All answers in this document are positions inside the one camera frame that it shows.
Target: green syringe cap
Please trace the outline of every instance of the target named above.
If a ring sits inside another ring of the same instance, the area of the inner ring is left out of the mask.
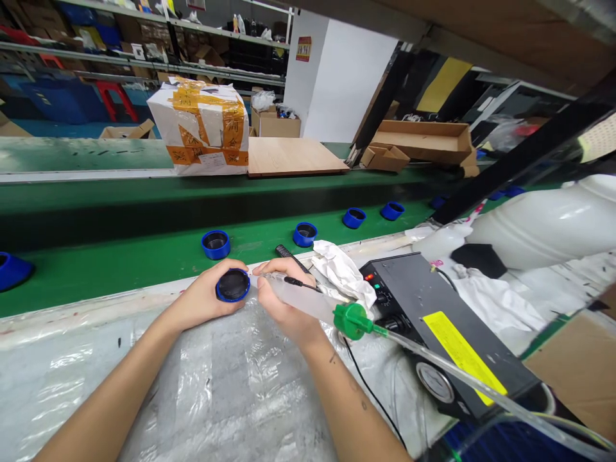
[[[351,340],[359,340],[374,329],[374,324],[366,317],[366,310],[360,304],[336,305],[334,325]]]

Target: pressure gauge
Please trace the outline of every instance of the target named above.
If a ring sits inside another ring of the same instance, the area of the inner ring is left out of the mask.
[[[417,363],[415,370],[423,386],[425,386],[432,396],[440,402],[446,404],[453,403],[456,394],[454,393],[454,388],[444,374],[428,363]]]

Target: white cloth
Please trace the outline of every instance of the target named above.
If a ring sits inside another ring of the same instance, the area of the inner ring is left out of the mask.
[[[460,264],[454,270],[460,277],[454,280],[460,297],[495,334],[507,327],[541,330],[547,324],[508,282],[491,279],[478,269],[467,269]]]
[[[357,299],[370,316],[370,307],[376,302],[377,294],[364,281],[353,260],[337,245],[328,241],[315,241],[313,250],[322,256],[312,257],[312,264],[340,291]]]

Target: black machine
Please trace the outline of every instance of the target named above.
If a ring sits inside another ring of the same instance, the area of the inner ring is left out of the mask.
[[[422,344],[513,400],[540,385],[420,253],[372,260],[359,271],[377,293],[382,318],[376,324]],[[406,351],[439,412],[483,422],[499,411],[486,396]]]

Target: hand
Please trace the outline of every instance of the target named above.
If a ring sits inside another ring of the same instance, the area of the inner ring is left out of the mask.
[[[269,263],[263,263],[258,268],[253,269],[252,273],[259,276],[274,271],[285,273],[287,276],[299,279],[311,286],[316,284],[314,277],[304,273],[292,258],[273,259]],[[300,347],[300,350],[323,340],[329,342],[319,321],[297,308],[281,302],[265,278],[259,278],[257,287],[259,288],[259,303],[278,323],[281,331]]]
[[[206,321],[236,312],[244,306],[244,300],[236,303],[222,302],[216,298],[216,284],[230,269],[248,271],[248,266],[239,260],[222,260],[204,271],[164,312],[166,321],[180,330],[190,329]]]

